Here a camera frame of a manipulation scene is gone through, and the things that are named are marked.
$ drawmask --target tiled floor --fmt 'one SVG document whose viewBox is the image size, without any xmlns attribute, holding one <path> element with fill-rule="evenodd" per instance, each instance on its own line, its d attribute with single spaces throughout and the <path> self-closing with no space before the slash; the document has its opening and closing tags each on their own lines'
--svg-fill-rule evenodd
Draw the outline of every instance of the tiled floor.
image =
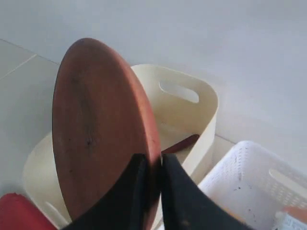
<svg viewBox="0 0 307 230">
<path fill-rule="evenodd" d="M 0 195 L 24 193 L 28 154 L 51 130 L 51 103 L 59 65 L 0 40 Z M 233 144 L 216 137 L 214 162 Z"/>
</svg>

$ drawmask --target round wooden board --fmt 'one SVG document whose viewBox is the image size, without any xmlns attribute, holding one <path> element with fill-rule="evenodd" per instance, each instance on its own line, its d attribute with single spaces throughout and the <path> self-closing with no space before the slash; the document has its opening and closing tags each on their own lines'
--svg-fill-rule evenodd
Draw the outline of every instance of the round wooden board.
<svg viewBox="0 0 307 230">
<path fill-rule="evenodd" d="M 154 115 L 128 63 L 97 40 L 78 40 L 63 58 L 53 97 L 52 139 L 59 184 L 72 220 L 108 192 L 133 154 L 146 154 L 151 172 L 145 221 L 152 224 L 161 155 Z"/>
</svg>

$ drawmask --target black object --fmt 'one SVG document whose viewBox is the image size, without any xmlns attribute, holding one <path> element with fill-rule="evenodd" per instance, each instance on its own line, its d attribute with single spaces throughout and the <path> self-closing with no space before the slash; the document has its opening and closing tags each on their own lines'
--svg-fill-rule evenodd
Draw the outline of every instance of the black object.
<svg viewBox="0 0 307 230">
<path fill-rule="evenodd" d="M 134 154 L 109 192 L 63 230 L 141 230 L 147 170 L 146 156 Z"/>
<path fill-rule="evenodd" d="M 165 230 L 252 230 L 228 215 L 191 180 L 174 154 L 162 155 L 159 182 Z M 148 161 L 135 154 L 110 191 L 63 230 L 141 230 Z"/>
<path fill-rule="evenodd" d="M 165 230 L 251 230 L 209 199 L 174 154 L 164 154 L 162 161 L 160 178 Z"/>
</svg>

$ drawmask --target white plastic basket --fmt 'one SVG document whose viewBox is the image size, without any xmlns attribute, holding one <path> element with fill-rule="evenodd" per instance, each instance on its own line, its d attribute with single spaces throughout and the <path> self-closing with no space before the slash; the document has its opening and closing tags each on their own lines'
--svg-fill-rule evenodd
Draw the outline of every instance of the white plastic basket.
<svg viewBox="0 0 307 230">
<path fill-rule="evenodd" d="M 307 208 L 307 177 L 251 141 L 233 146 L 199 188 L 256 230 L 271 230 L 284 206 Z"/>
<path fill-rule="evenodd" d="M 191 134 L 200 135 L 192 148 L 177 153 L 186 172 L 195 182 L 200 182 L 212 163 L 210 148 L 218 109 L 215 91 L 203 80 L 172 69 L 146 64 L 132 69 L 153 108 L 162 149 Z M 51 133 L 42 137 L 29 155 L 23 182 L 30 199 L 54 226 L 59 229 L 71 222 L 59 187 Z M 161 219 L 160 203 L 153 228 Z"/>
</svg>

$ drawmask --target white wall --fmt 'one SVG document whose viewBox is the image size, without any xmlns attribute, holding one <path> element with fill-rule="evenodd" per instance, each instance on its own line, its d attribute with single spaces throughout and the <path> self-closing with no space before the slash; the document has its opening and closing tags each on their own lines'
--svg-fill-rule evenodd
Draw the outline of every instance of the white wall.
<svg viewBox="0 0 307 230">
<path fill-rule="evenodd" d="M 85 36 L 104 41 L 130 64 L 215 74 L 207 81 L 221 100 L 217 134 L 252 139 L 305 167 L 306 0 L 0 3 L 0 38 L 55 62 Z"/>
</svg>

